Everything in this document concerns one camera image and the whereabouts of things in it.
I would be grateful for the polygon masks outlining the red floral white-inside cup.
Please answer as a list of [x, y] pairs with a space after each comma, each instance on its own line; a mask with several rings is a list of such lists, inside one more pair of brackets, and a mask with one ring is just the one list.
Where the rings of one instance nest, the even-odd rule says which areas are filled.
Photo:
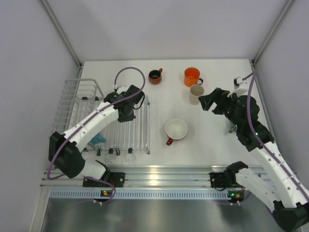
[[188, 126], [181, 119], [171, 119], [165, 125], [165, 132], [168, 137], [166, 145], [171, 145], [174, 141], [181, 140], [187, 135]]

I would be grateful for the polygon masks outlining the blue speckled mug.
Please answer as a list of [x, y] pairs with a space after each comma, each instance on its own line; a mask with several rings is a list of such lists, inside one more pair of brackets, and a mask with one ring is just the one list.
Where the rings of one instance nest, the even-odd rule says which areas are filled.
[[93, 149], [97, 149], [104, 145], [106, 141], [107, 140], [100, 133], [98, 133], [87, 143], [87, 145]]

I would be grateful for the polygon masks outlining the grey glazed mug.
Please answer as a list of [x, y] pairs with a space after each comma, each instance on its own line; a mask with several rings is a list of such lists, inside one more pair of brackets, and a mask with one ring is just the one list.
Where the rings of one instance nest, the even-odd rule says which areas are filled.
[[228, 133], [233, 133], [237, 130], [237, 127], [232, 125], [231, 128], [229, 129]]

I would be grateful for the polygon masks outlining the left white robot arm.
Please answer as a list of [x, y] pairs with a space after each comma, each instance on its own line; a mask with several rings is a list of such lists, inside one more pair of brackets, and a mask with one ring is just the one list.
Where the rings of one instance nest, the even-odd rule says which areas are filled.
[[99, 161], [85, 160], [82, 151], [91, 139], [112, 122], [134, 120], [134, 106], [144, 96], [143, 91], [135, 85], [130, 85], [122, 92], [117, 89], [108, 94], [100, 105], [78, 124], [63, 133], [54, 132], [49, 138], [48, 160], [62, 172], [58, 177], [90, 177], [99, 186], [106, 186], [110, 181], [107, 166]]

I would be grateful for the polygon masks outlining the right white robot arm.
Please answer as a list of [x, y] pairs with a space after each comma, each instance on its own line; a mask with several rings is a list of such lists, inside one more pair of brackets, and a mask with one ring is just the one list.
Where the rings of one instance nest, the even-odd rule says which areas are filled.
[[262, 201], [279, 227], [291, 232], [309, 222], [309, 191], [304, 187], [283, 158], [274, 137], [258, 120], [260, 111], [255, 98], [238, 96], [221, 88], [198, 98], [202, 109], [224, 115], [236, 128], [239, 142], [251, 152], [270, 178], [269, 185], [242, 161], [224, 170], [230, 186], [242, 186]]

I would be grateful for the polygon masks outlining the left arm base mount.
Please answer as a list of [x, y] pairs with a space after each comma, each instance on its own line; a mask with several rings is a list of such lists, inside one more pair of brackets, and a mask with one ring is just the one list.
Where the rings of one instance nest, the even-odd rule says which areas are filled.
[[[101, 166], [104, 166], [106, 172], [102, 176], [101, 180], [110, 183], [116, 188], [122, 188], [125, 182], [125, 173], [123, 172], [111, 172], [110, 169], [103, 163], [99, 162]], [[83, 187], [86, 188], [107, 188], [108, 185], [103, 184], [98, 181], [87, 180], [86, 178], [83, 180]]]

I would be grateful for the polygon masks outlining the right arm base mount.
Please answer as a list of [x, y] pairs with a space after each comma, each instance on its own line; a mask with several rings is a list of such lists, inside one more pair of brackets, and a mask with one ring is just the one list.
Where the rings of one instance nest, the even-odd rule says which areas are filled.
[[211, 187], [223, 191], [226, 188], [240, 188], [236, 182], [236, 173], [247, 167], [243, 162], [238, 161], [227, 166], [222, 172], [210, 173]]

